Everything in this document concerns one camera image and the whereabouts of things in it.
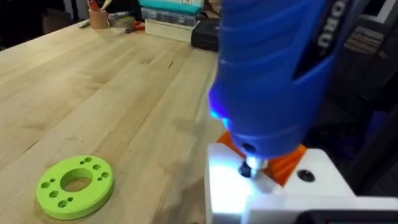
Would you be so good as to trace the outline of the white orange left gripper right finger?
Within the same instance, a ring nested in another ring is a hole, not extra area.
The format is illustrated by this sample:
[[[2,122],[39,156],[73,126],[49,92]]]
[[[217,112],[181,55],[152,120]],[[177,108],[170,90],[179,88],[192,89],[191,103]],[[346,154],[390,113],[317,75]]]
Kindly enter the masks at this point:
[[[354,195],[321,149],[308,149],[300,145],[288,155],[269,160],[266,173],[289,195]]]

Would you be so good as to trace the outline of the white orange left gripper left finger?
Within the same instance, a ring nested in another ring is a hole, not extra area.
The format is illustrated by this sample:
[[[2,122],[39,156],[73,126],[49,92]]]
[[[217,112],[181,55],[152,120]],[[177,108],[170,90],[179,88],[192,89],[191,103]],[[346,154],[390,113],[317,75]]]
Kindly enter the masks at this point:
[[[252,198],[273,194],[275,183],[265,174],[243,177],[238,169],[244,154],[232,143],[229,132],[207,147],[205,208],[207,223],[241,223]]]

